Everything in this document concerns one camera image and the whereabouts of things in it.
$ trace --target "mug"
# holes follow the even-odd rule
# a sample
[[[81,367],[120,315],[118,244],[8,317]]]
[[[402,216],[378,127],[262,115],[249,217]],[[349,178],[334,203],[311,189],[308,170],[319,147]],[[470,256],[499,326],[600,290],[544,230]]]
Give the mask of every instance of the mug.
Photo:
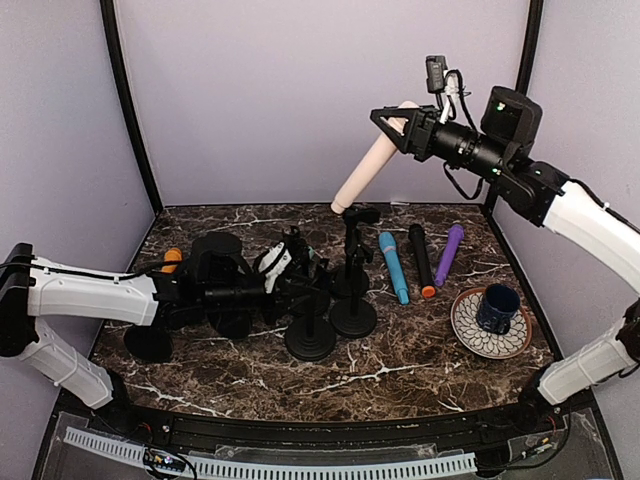
[[[513,288],[500,283],[489,285],[482,295],[476,322],[485,332],[506,335],[519,309],[520,296]]]

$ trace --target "decorative plate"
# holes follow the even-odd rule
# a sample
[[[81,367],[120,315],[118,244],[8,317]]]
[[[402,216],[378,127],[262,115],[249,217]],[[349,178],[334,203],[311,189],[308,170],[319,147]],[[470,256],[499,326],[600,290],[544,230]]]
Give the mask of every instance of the decorative plate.
[[[506,335],[485,332],[476,323],[483,293],[484,288],[472,288],[456,298],[451,309],[453,331],[465,347],[482,357],[496,360],[515,357],[531,342],[531,319],[520,307]]]

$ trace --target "brown marble table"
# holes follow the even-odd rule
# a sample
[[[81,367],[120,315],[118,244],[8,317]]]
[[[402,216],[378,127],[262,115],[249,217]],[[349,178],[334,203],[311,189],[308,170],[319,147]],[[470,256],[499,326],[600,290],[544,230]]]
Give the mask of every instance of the brown marble table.
[[[318,363],[292,358],[283,336],[289,317],[275,326],[258,323],[249,338],[229,341],[208,325],[174,332],[170,363],[136,361],[125,349],[126,326],[107,322],[93,360],[121,374],[136,404],[207,416],[279,421],[373,421],[463,412],[515,402],[530,374],[552,360],[535,316],[529,347],[508,360],[489,360],[457,340],[450,309],[463,291],[502,282],[522,290],[479,207],[474,205],[379,206],[382,221],[362,227],[375,250],[366,269],[366,299],[378,312],[367,338],[338,337],[334,352]],[[430,256],[439,258],[448,229],[465,228],[465,239],[446,285],[435,298],[419,296],[407,228],[420,223]],[[337,265],[343,256],[344,225],[328,205],[175,207],[165,210],[150,232],[137,265],[162,259],[170,247],[188,253],[208,231],[226,231],[244,242],[251,262],[297,225],[310,245]],[[399,305],[377,247],[382,231],[394,232],[412,303]]]

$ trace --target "orange object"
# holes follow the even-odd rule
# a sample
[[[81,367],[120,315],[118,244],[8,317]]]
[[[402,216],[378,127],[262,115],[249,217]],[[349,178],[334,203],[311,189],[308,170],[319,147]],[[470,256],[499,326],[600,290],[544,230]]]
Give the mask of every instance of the orange object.
[[[172,248],[167,250],[167,253],[164,254],[165,262],[181,262],[182,261],[182,251],[179,248]],[[173,273],[175,272],[178,265],[165,265],[162,267],[162,273]]]
[[[435,297],[436,296],[436,289],[433,288],[431,285],[427,285],[426,287],[424,287],[422,289],[422,296],[424,298]]]

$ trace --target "round stand base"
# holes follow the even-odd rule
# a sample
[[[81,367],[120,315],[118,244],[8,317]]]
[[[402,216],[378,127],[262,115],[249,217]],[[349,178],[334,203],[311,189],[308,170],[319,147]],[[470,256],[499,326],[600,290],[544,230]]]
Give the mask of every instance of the round stand base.
[[[253,327],[249,312],[215,312],[207,315],[207,318],[220,336],[230,340],[246,338]]]
[[[329,291],[331,295],[336,298],[349,298],[351,296],[351,280],[344,276],[344,265],[338,268],[334,273],[333,281]],[[362,279],[360,281],[360,292],[358,296],[362,297],[369,290],[369,275],[364,270],[362,271]]]
[[[326,290],[320,290],[318,292],[318,298],[316,299],[316,311],[315,316],[321,317],[329,310],[329,304],[331,303],[331,295]],[[295,317],[302,317],[305,315],[304,302],[300,302],[298,305],[289,309],[289,313]]]
[[[345,338],[363,338],[373,332],[378,314],[369,302],[358,299],[358,314],[351,315],[351,299],[336,302],[329,312],[329,321],[336,332]]]
[[[131,355],[149,363],[168,362],[173,353],[171,335],[157,327],[129,327],[124,346]]]
[[[320,317],[315,318],[313,337],[307,336],[307,319],[296,318],[284,334],[289,353],[303,362],[317,362],[327,357],[336,346],[336,332]]]

